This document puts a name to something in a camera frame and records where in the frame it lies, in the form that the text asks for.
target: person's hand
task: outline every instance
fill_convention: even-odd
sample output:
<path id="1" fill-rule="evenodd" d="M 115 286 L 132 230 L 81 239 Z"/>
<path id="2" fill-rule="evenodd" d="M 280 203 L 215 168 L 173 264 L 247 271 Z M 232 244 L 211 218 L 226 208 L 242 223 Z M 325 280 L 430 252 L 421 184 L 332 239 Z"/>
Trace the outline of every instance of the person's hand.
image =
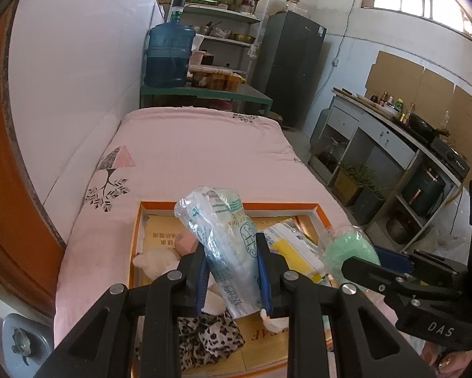
<path id="1" fill-rule="evenodd" d="M 438 356 L 439 346 L 426 342 L 421 357 L 428 366 L 434 369 L 436 376 L 439 378 L 458 378 L 472 361 L 472 350 L 451 352 L 440 360 L 437 359 Z"/>

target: pink bedsheet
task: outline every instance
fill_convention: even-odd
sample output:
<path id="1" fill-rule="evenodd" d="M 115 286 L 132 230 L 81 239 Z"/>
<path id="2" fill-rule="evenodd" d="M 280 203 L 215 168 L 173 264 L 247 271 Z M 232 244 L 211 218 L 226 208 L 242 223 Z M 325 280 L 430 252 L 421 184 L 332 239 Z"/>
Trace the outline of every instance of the pink bedsheet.
<path id="1" fill-rule="evenodd" d="M 176 201 L 200 185 L 235 188 L 243 202 L 318 203 L 333 225 L 349 224 L 273 120 L 204 108 L 131 112 L 90 181 L 68 242 L 56 345 L 110 285 L 127 284 L 139 202 Z"/>

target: pink triangle print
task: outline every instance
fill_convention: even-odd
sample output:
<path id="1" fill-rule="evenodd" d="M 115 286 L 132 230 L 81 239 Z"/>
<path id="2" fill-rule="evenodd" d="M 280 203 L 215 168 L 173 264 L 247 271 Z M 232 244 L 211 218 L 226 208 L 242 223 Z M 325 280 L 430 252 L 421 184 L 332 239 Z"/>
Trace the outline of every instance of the pink triangle print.
<path id="1" fill-rule="evenodd" d="M 113 162 L 112 168 L 133 168 L 134 166 L 136 166 L 136 163 L 134 163 L 131 154 L 129 154 L 129 151 L 127 150 L 127 147 L 122 146 L 115 158 L 115 161 Z"/>

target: blue water bottle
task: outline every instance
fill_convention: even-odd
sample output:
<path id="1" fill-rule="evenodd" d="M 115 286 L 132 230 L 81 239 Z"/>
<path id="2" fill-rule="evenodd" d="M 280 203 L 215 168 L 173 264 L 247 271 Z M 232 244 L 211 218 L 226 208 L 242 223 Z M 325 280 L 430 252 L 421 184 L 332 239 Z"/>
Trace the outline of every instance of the blue water bottle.
<path id="1" fill-rule="evenodd" d="M 144 83 L 149 87 L 174 88 L 187 83 L 195 31 L 178 23 L 184 7 L 185 0 L 174 0 L 171 21 L 149 31 L 147 70 L 144 75 Z"/>

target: leopard print fabric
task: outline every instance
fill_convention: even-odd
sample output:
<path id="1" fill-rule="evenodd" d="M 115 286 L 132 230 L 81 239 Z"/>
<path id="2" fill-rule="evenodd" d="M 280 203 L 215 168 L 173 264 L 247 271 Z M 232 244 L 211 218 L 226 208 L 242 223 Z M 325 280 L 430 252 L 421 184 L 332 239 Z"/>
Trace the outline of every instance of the leopard print fabric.
<path id="1" fill-rule="evenodd" d="M 220 315 L 178 318 L 178 329 L 182 371 L 216 364 L 229 358 L 244 344 L 244 338 L 229 310 Z"/>

